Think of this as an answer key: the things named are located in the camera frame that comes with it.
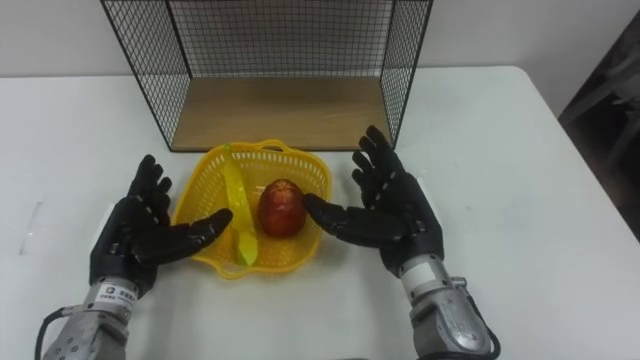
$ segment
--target yellow plastic basket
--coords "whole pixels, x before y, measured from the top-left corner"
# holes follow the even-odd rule
[[[228,206],[225,182],[220,172],[223,146],[210,150],[196,166],[176,207],[172,219],[174,224],[192,223]],[[271,238],[262,231],[255,216],[258,200],[265,187],[277,179],[291,180],[304,193],[312,192],[329,200],[329,168],[315,155],[291,149],[279,140],[232,143],[231,147],[233,158],[242,171],[254,217],[258,258],[252,266],[240,265],[230,226],[211,246],[193,258],[213,266],[226,279],[238,279],[250,273],[278,274],[297,269],[313,257],[322,238],[322,229],[307,215],[304,227],[295,237]]]

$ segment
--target white wall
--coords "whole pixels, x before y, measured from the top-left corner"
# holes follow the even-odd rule
[[[420,64],[513,64],[558,114],[640,0],[436,0]],[[129,73],[98,0],[0,0],[0,76]]]

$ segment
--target black wire grid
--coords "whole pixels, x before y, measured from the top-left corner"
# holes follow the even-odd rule
[[[431,0],[101,0],[171,147],[193,77],[380,79],[395,145]]]

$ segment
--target wire mesh cage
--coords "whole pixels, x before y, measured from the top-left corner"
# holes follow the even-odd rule
[[[430,0],[102,0],[167,146],[395,145]]]

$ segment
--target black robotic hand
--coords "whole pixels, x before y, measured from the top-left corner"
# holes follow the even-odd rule
[[[191,256],[210,245],[232,218],[221,209],[193,224],[171,226],[167,191],[171,180],[162,177],[153,156],[140,162],[127,196],[114,207],[91,251],[89,284],[115,276],[135,283],[142,297],[155,283],[158,265]]]
[[[330,204],[306,194],[304,204],[326,232],[346,242],[380,249],[395,276],[407,260],[422,254],[444,259],[442,228],[413,175],[406,172],[384,135],[373,126],[353,154],[352,173],[362,191],[363,208]]]

